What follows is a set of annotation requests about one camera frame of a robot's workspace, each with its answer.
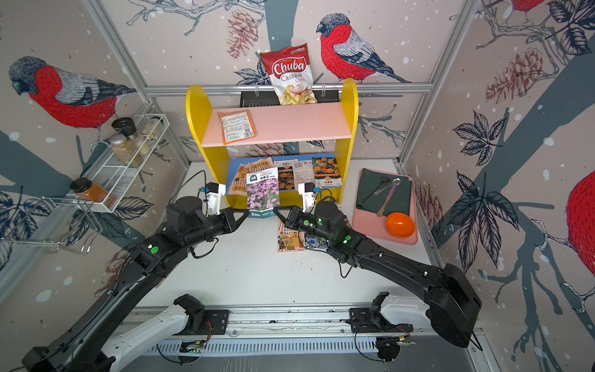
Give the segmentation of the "pink shop seed bag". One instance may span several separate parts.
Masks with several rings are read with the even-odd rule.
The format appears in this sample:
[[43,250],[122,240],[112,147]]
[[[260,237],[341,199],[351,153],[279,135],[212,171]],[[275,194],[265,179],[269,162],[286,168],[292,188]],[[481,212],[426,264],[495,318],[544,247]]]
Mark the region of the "pink shop seed bag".
[[249,164],[250,173],[257,173],[271,168],[274,168],[274,161],[271,157],[261,158]]
[[229,195],[247,196],[246,175],[248,175],[249,172],[249,164],[240,164],[238,171],[232,179],[231,186],[229,187]]

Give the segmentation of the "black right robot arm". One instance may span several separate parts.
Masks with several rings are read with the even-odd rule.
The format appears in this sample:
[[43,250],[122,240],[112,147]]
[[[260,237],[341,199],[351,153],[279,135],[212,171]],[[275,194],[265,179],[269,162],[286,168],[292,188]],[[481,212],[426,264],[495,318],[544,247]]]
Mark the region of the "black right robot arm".
[[319,202],[313,213],[277,206],[274,214],[288,229],[325,239],[327,254],[339,263],[372,271],[416,295],[429,306],[430,324],[439,336],[457,347],[469,346],[482,302],[461,269],[420,263],[383,248],[347,226],[332,201]]

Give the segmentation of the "purple flower seed bag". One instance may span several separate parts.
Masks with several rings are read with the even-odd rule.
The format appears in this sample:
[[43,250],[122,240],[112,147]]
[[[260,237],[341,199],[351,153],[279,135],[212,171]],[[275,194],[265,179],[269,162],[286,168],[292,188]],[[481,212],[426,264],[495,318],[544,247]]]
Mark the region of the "purple flower seed bag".
[[278,169],[272,167],[246,175],[247,208],[252,218],[268,218],[280,205]]

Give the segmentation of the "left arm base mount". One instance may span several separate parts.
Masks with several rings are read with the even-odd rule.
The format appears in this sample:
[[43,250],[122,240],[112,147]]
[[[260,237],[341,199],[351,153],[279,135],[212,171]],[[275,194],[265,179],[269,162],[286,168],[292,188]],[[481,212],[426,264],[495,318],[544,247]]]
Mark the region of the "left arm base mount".
[[174,300],[184,310],[187,318],[177,336],[221,336],[226,334],[230,311],[227,309],[207,310],[195,297],[184,294]]

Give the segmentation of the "blue flower seed bag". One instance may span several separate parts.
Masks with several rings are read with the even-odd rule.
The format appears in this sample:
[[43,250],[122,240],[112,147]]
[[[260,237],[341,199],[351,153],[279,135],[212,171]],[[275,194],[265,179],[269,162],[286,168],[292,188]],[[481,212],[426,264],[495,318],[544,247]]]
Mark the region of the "blue flower seed bag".
[[305,247],[313,250],[325,250],[328,248],[328,241],[322,237],[305,235]]

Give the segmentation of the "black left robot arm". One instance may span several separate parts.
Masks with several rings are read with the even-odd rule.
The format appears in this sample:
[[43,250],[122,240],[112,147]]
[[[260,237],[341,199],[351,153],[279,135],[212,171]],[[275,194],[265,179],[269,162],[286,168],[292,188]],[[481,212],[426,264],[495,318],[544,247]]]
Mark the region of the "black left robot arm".
[[114,284],[61,337],[46,347],[32,348],[22,360],[27,371],[120,371],[162,339],[178,333],[188,319],[201,313],[198,300],[184,295],[173,315],[128,333],[124,342],[113,337],[136,305],[162,282],[200,243],[215,244],[237,231],[249,210],[225,208],[204,214],[197,196],[178,199],[166,208],[166,220],[127,258]]

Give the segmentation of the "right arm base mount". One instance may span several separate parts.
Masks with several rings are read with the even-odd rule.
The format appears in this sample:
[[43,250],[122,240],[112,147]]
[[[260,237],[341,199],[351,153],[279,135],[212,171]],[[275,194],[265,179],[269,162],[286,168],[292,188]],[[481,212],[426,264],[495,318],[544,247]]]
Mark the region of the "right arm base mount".
[[350,317],[346,320],[353,333],[387,333],[401,332],[409,334],[414,330],[411,324],[393,325],[381,315],[381,304],[389,296],[386,291],[380,292],[373,300],[370,308],[350,308]]

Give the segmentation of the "white orange seed bag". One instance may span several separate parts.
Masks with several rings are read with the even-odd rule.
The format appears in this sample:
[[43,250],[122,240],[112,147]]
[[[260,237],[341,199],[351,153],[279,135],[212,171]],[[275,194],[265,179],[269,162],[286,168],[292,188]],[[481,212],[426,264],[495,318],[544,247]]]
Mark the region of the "white orange seed bag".
[[249,110],[218,113],[225,145],[254,138],[257,135]]

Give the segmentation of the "striped shop seed bag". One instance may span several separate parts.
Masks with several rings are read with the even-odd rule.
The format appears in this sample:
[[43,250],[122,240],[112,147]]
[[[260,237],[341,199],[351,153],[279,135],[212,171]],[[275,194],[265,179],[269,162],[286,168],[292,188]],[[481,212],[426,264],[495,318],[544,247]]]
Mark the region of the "striped shop seed bag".
[[304,250],[305,234],[303,232],[288,229],[282,222],[279,222],[277,230],[277,252],[295,253]]

